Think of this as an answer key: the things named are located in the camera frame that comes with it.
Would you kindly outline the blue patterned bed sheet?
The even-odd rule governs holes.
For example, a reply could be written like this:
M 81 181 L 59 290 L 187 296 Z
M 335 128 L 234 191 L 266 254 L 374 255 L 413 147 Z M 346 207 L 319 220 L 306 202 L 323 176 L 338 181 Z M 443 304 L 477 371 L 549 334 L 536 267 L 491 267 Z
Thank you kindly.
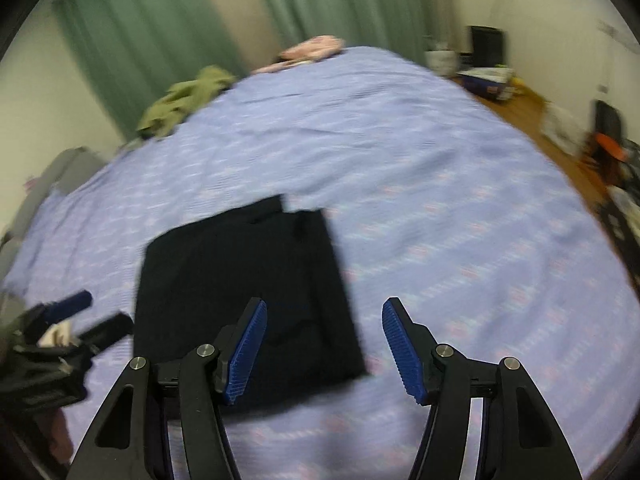
M 326 214 L 369 373 L 232 422 L 244 478 L 405 478 L 427 411 L 383 335 L 390 296 L 469 358 L 518 358 L 580 471 L 604 464 L 639 402 L 639 303 L 623 263 L 526 134 L 384 50 L 246 78 L 169 138 L 52 193 L 6 288 L 29 304 L 88 289 L 84 327 L 132 309 L 153 238 L 278 194 Z

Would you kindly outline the cardboard box on floor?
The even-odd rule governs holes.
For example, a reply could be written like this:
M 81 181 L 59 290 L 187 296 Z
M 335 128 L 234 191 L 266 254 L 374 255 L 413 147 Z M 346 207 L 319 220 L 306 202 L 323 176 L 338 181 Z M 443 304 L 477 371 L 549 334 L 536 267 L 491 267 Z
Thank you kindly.
M 509 101 L 514 93 L 509 67 L 474 67 L 460 70 L 458 77 L 466 90 L 489 101 Z

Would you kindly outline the green curtain right panel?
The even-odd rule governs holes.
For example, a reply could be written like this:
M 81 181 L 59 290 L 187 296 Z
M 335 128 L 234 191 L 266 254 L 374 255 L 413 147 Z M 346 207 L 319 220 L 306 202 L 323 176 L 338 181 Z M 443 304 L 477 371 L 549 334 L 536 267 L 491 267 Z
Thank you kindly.
M 287 46 L 332 35 L 349 47 L 396 52 L 424 65 L 427 51 L 454 47 L 452 0 L 265 0 Z

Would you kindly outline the olive green garment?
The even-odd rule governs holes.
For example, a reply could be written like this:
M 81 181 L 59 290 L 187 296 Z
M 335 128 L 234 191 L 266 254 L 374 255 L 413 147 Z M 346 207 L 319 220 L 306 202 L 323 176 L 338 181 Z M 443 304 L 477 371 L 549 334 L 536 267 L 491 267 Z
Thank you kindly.
M 142 139 L 166 138 L 191 115 L 229 90 L 236 77 L 217 65 L 209 65 L 194 79 L 173 84 L 143 113 L 137 133 Z

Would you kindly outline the pink floral garment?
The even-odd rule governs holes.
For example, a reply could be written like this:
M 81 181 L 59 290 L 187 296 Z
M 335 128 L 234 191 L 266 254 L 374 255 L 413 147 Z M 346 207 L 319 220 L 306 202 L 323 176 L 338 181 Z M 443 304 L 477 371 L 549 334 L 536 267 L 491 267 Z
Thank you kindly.
M 254 74 L 273 74 L 295 66 L 317 63 L 341 53 L 344 47 L 345 41 L 341 38 L 315 36 L 281 51 L 273 63 L 256 68 Z

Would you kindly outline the grey upholstered headboard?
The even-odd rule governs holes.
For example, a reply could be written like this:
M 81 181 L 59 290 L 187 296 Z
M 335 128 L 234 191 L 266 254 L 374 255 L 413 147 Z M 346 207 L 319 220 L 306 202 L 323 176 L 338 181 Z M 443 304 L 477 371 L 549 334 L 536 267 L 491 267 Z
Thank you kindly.
M 2 236 L 1 278 L 9 273 L 38 209 L 49 194 L 55 188 L 63 194 L 70 194 L 90 180 L 104 166 L 104 160 L 88 148 L 70 148 L 53 159 L 53 162 L 35 180 L 35 184 L 18 208 L 9 229 Z

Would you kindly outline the green curtain panel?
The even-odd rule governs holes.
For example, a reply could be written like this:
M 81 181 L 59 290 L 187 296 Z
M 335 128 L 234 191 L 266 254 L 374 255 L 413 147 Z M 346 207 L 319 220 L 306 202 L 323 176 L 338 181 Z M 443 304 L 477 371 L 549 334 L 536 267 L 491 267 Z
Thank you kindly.
M 287 46 L 332 35 L 349 47 L 396 52 L 424 65 L 427 51 L 454 47 L 452 0 L 265 0 Z
M 52 9 L 81 73 L 125 140 L 172 84 L 209 65 L 247 73 L 210 0 L 54 0 Z

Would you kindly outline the white bucket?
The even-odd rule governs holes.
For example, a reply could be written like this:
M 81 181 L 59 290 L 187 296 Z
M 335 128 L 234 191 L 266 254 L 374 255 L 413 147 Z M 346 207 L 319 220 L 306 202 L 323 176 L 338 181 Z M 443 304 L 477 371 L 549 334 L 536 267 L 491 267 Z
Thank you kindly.
M 453 50 L 425 51 L 426 66 L 441 77 L 453 77 L 459 70 L 459 57 Z

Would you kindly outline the black pants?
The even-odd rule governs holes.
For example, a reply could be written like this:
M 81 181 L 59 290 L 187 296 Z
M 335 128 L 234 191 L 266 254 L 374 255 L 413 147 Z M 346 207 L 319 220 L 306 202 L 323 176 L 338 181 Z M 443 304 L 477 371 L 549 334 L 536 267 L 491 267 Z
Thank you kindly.
M 235 323 L 250 298 L 267 329 L 244 414 L 303 400 L 362 376 L 366 364 L 326 218 L 271 196 L 172 229 L 148 245 L 134 309 L 134 354 L 183 358 Z

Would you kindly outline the green curtain left panel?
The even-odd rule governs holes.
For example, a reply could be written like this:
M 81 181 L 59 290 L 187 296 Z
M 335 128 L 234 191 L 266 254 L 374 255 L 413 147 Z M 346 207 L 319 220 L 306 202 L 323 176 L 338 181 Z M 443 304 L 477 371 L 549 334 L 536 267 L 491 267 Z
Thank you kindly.
M 54 0 L 52 9 L 81 73 L 125 140 L 172 84 L 209 65 L 247 73 L 210 0 Z

